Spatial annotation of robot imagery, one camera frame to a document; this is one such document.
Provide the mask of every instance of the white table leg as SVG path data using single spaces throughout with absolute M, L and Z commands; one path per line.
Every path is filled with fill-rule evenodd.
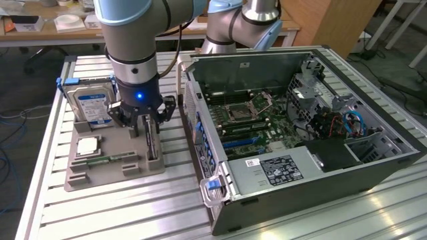
M 371 40 L 370 40 L 369 43 L 367 43 L 367 46 L 366 46 L 366 49 L 367 49 L 367 50 L 370 50 L 370 49 L 374 47 L 378 39 L 381 38 L 381 36 L 382 36 L 382 34 L 383 34 L 383 32 L 385 32 L 389 24 L 390 24 L 390 22 L 391 22 L 393 19 L 394 19 L 394 17 L 395 17 L 395 15 L 397 15 L 397 13 L 398 13 L 402 5 L 403 5 L 403 1 L 399 0 L 399 1 L 395 3 L 395 5 L 394 5 L 394 7 L 393 7 L 393 9 L 391 9 L 391 11 L 390 11 L 390 13 L 389 13 L 385 21 L 382 22 L 382 24 L 381 24 L 381 26 L 379 26 L 379 28 L 378 28 L 378 30 L 377 30 L 377 32 L 375 32 Z
M 425 5 L 426 5 L 426 0 L 422 1 L 418 5 L 418 7 L 414 9 L 414 11 L 411 12 L 411 14 L 407 16 L 406 18 L 406 21 L 405 23 L 402 24 L 398 32 L 394 34 L 387 46 L 386 46 L 386 49 L 390 50 L 393 48 L 393 46 L 395 45 L 398 39 L 401 38 L 403 32 L 406 31 L 407 27 L 410 26 L 411 22 L 414 21 L 415 17 L 418 16 L 418 14 L 421 13 Z
M 415 66 L 419 64 L 421 60 L 423 59 L 423 57 L 426 57 L 427 55 L 427 45 L 425 46 L 425 48 L 421 50 L 419 54 L 417 55 L 417 57 L 414 58 L 413 62 L 410 63 L 409 67 L 410 68 L 415 68 Z
M 288 31 L 287 32 L 287 35 L 284 36 L 284 39 L 283 39 L 282 47 L 291 47 L 292 46 L 294 40 L 296 37 L 296 32 L 298 31 Z

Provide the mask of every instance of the wooden cabinet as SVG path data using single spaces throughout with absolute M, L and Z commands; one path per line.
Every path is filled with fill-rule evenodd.
M 346 58 L 382 0 L 280 0 L 300 25 L 294 46 L 330 45 Z

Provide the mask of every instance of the power supply label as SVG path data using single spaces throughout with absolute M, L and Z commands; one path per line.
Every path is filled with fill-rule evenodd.
M 274 186 L 304 178 L 290 155 L 263 160 L 260 166 Z
M 106 94 L 79 96 L 82 111 L 90 124 L 102 125 L 112 121 L 107 113 Z

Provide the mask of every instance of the motherboard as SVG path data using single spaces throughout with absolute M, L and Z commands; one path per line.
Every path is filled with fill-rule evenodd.
M 268 89 L 206 95 L 228 160 L 294 148 L 303 140 L 287 114 L 287 98 Z

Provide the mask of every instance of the blue led light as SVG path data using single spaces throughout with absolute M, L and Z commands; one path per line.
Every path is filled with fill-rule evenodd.
M 142 92 L 138 92 L 138 93 L 136 93 L 136 98 L 138 98 L 138 99 L 143 99 L 143 98 L 144 98 L 144 94 L 143 94 Z

